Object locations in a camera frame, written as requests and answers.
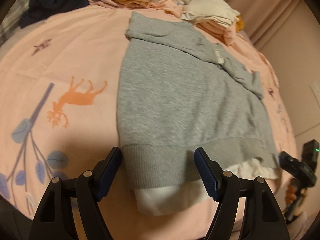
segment wall outlet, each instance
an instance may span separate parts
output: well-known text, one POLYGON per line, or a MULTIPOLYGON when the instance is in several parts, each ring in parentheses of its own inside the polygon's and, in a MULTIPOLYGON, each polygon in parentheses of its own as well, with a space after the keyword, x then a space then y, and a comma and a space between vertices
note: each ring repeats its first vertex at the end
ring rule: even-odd
POLYGON ((313 91, 313 94, 315 95, 316 97, 316 100, 318 102, 318 105, 320 107, 320 84, 319 82, 315 81, 313 82, 311 85, 311 90, 313 91))

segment black camera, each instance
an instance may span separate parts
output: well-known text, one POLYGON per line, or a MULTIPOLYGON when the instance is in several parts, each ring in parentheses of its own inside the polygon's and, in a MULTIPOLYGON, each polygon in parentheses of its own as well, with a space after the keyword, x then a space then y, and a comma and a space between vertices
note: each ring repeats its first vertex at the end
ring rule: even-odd
POLYGON ((296 207, 299 206, 302 196, 301 190, 308 187, 314 187, 317 181, 315 171, 317 168, 319 155, 319 143, 316 140, 312 140, 303 145, 302 161, 291 157, 286 152, 281 152, 279 155, 279 164, 282 169, 289 172, 295 177, 295 182, 298 187, 296 196, 297 199, 289 206, 287 206, 284 213, 287 224, 293 219, 293 212, 296 207))
POLYGON ((279 155, 280 167, 299 180, 302 188, 313 187, 317 180, 315 171, 318 155, 319 143, 312 140, 303 145, 301 162, 286 152, 281 152, 279 155))

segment blue leaf print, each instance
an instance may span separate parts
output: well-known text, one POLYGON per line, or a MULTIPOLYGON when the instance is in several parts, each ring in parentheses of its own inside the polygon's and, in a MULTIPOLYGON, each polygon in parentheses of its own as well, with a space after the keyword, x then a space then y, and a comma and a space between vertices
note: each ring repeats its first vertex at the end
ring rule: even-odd
POLYGON ((2 173, 0 173, 0 193, 4 198, 10 199, 7 178, 2 173))
POLYGON ((25 136, 31 129, 31 121, 29 119, 23 119, 17 126, 17 128, 12 132, 11 137, 16 143, 22 143, 25 136))
POLYGON ((69 179, 69 177, 66 174, 64 174, 62 171, 54 171, 52 173, 52 177, 59 177, 62 180, 69 179))
POLYGON ((38 161, 36 164, 36 174, 39 181, 44 184, 44 165, 42 161, 38 161))
POLYGON ((64 152, 53 151, 49 154, 47 161, 53 169, 64 169, 69 163, 69 158, 64 152))
POLYGON ((16 175, 16 185, 22 186, 26 183, 26 172, 23 170, 18 171, 16 175))
POLYGON ((281 114, 281 113, 282 113, 282 107, 281 107, 281 105, 278 105, 277 114, 281 114))

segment star print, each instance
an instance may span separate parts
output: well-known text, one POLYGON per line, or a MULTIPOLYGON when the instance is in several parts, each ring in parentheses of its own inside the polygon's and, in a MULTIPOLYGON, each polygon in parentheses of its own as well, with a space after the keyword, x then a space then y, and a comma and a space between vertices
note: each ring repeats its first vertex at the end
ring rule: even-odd
POLYGON ((33 54, 31 56, 33 56, 34 54, 38 53, 42 49, 45 49, 45 48, 49 47, 50 46, 50 41, 51 41, 51 39, 48 39, 48 40, 45 40, 44 42, 42 42, 40 45, 33 46, 33 47, 36 48, 36 50, 33 52, 33 54))

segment navy blue clothing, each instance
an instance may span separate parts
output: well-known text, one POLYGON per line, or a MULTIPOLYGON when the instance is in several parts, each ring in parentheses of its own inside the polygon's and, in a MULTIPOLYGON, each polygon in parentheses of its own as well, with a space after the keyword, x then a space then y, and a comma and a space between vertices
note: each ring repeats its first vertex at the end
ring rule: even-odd
POLYGON ((54 14, 69 12, 87 5, 89 5, 87 0, 30 0, 29 9, 22 14, 19 26, 24 28, 54 14))

